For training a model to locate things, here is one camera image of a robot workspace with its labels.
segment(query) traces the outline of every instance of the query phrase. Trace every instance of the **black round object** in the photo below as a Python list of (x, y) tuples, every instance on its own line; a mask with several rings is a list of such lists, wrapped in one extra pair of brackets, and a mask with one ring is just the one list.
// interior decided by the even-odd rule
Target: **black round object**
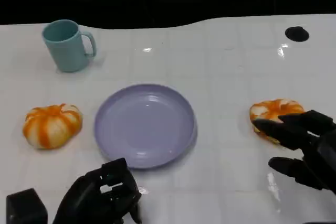
[(302, 26), (289, 27), (285, 31), (285, 35), (290, 40), (303, 42), (309, 39), (309, 33)]

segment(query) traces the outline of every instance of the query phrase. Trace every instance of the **orange and white striped pumpkin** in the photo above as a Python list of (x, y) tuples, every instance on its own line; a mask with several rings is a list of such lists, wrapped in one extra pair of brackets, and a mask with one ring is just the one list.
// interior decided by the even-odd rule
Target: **orange and white striped pumpkin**
[[(255, 119), (269, 119), (282, 123), (278, 116), (303, 112), (304, 109), (298, 102), (287, 99), (277, 99), (274, 101), (265, 101), (253, 104), (253, 106), (250, 108), (250, 120), (253, 121)], [(266, 136), (256, 127), (254, 127), (254, 131), (260, 136), (272, 141), (273, 143), (279, 144), (279, 141), (272, 137)]]
[(64, 145), (82, 127), (82, 114), (70, 104), (33, 108), (26, 116), (23, 134), (35, 148)]

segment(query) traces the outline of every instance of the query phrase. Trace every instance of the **toy pumpkin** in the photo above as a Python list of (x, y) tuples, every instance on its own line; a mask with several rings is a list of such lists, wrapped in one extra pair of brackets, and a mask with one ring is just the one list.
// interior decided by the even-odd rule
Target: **toy pumpkin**
[[(303, 112), (303, 107), (296, 101), (277, 99), (274, 101), (265, 101), (253, 104), (253, 106), (250, 108), (250, 120), (253, 121), (255, 119), (269, 119), (282, 123), (278, 116)], [(254, 131), (261, 137), (266, 138), (275, 144), (279, 144), (279, 141), (272, 137), (266, 136), (266, 134), (258, 130), (256, 127), (254, 127)]]
[(23, 134), (33, 147), (52, 149), (64, 145), (81, 127), (81, 112), (76, 106), (63, 103), (31, 109)]

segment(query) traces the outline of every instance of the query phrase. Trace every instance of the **mug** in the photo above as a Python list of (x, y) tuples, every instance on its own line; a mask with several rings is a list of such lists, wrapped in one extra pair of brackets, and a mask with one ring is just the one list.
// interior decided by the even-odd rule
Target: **mug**
[[(81, 36), (90, 39), (93, 53), (85, 52)], [(42, 37), (49, 52), (62, 72), (76, 72), (89, 64), (89, 59), (96, 56), (96, 42), (92, 34), (80, 31), (76, 22), (67, 19), (54, 21), (47, 25)]]

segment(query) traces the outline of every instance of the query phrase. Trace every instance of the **mug handle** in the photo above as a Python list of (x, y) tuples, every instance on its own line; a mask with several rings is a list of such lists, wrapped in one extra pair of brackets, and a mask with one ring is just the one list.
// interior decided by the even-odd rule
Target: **mug handle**
[(96, 41), (92, 35), (92, 33), (88, 32), (88, 31), (81, 31), (80, 34), (82, 36), (86, 36), (89, 38), (90, 42), (91, 42), (91, 46), (92, 46), (92, 53), (91, 54), (85, 54), (88, 57), (94, 57), (97, 54), (97, 48), (96, 48)]

